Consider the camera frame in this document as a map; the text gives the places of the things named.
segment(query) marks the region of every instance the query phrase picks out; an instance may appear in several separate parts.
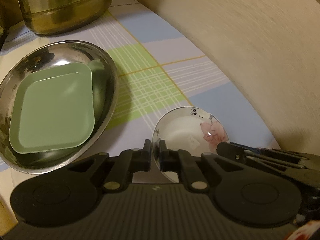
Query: green square pattern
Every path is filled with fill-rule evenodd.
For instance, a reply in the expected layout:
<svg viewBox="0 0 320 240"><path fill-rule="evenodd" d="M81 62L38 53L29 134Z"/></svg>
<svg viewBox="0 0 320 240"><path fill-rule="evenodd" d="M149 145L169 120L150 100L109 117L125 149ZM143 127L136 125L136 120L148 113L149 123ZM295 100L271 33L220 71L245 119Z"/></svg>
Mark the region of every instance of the green square pattern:
<svg viewBox="0 0 320 240"><path fill-rule="evenodd" d="M161 67L119 78L116 110L107 129L185 100Z"/></svg>
<svg viewBox="0 0 320 240"><path fill-rule="evenodd" d="M157 62L138 43L110 49L107 52L116 63L119 75L129 74L157 65Z"/></svg>

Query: green plastic tray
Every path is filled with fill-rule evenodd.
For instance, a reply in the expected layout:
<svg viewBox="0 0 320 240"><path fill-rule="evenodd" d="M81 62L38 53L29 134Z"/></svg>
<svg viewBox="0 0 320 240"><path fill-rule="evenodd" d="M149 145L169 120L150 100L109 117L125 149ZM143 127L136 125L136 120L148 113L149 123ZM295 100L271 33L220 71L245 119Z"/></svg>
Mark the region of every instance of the green plastic tray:
<svg viewBox="0 0 320 240"><path fill-rule="evenodd" d="M73 148L94 127L92 74L82 63L31 73L18 87L9 129L21 154Z"/></svg>

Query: pink flower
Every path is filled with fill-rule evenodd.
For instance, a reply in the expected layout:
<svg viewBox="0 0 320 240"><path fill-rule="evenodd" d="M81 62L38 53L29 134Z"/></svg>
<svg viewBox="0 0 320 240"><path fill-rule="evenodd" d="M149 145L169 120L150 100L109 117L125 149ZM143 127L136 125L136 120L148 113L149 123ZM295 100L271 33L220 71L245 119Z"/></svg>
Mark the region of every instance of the pink flower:
<svg viewBox="0 0 320 240"><path fill-rule="evenodd" d="M203 138L209 142L210 151L215 152L219 143L228 141L227 134L218 121L213 124L203 122L200 127L204 134Z"/></svg>

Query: plaid tablecloth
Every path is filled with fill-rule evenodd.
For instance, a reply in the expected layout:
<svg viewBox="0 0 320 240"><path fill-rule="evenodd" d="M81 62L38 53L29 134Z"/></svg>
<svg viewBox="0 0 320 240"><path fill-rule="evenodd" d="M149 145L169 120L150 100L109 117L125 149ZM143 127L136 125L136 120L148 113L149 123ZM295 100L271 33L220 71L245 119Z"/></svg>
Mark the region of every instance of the plaid tablecloth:
<svg viewBox="0 0 320 240"><path fill-rule="evenodd" d="M151 138L162 115L190 105L213 114L230 141L253 147L277 146L257 112L215 63L136 0L113 0L98 20L50 38L35 35L23 22L15 25L0 53L0 81L26 54L62 40L98 45L118 68L116 111L86 156L101 151L115 156L128 148L140 148ZM27 178L29 175L12 170L0 159L0 195L7 204L13 187Z"/></svg>

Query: screw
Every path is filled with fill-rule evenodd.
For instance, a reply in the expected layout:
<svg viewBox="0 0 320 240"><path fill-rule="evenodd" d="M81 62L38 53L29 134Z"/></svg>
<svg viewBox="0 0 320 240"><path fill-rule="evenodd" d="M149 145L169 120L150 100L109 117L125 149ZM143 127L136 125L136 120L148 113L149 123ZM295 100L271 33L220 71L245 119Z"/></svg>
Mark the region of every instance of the screw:
<svg viewBox="0 0 320 240"><path fill-rule="evenodd" d="M207 186L208 184L204 181L195 181L191 184L194 189L205 189Z"/></svg>
<svg viewBox="0 0 320 240"><path fill-rule="evenodd" d="M105 184L104 184L104 187L106 188L106 189L111 189L111 190L115 190L115 189L118 189L118 188L120 188L120 183L118 183L118 182L116 182L116 181L109 181L109 182L106 182Z"/></svg>

